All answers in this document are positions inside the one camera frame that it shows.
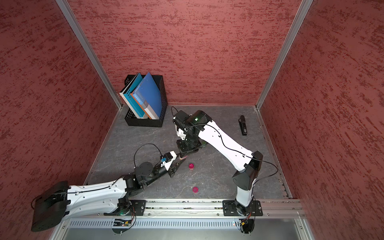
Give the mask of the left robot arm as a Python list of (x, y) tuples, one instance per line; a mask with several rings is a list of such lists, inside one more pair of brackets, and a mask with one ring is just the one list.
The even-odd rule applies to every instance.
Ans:
[(144, 162), (135, 167), (134, 172), (106, 183), (70, 186), (67, 181), (58, 182), (33, 199), (31, 230), (42, 232), (63, 220), (86, 215), (135, 215), (130, 198), (143, 192), (164, 175), (173, 177), (185, 157), (170, 151), (162, 154), (156, 165)]

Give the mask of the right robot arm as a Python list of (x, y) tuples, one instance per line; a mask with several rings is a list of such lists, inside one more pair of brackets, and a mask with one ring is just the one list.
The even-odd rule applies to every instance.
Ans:
[(263, 154), (259, 151), (252, 152), (238, 144), (203, 111), (196, 111), (193, 115), (178, 111), (173, 115), (173, 123), (180, 138), (177, 146), (181, 160), (198, 152), (205, 145), (211, 145), (236, 169), (232, 176), (237, 186), (236, 198), (224, 203), (223, 209), (233, 207), (239, 216), (245, 217), (254, 214), (256, 205), (253, 203), (253, 189), (259, 181)]

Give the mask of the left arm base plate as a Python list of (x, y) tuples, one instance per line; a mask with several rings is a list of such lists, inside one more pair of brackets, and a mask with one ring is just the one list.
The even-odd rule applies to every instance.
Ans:
[(135, 215), (143, 216), (146, 209), (146, 200), (129, 200), (122, 204), (121, 210), (118, 211), (119, 216)]

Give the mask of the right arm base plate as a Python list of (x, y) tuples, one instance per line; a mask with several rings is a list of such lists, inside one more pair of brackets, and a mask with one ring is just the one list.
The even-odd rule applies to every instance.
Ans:
[(251, 200), (247, 207), (244, 207), (237, 201), (223, 201), (223, 212), (226, 217), (261, 217), (263, 216), (263, 210), (260, 201)]

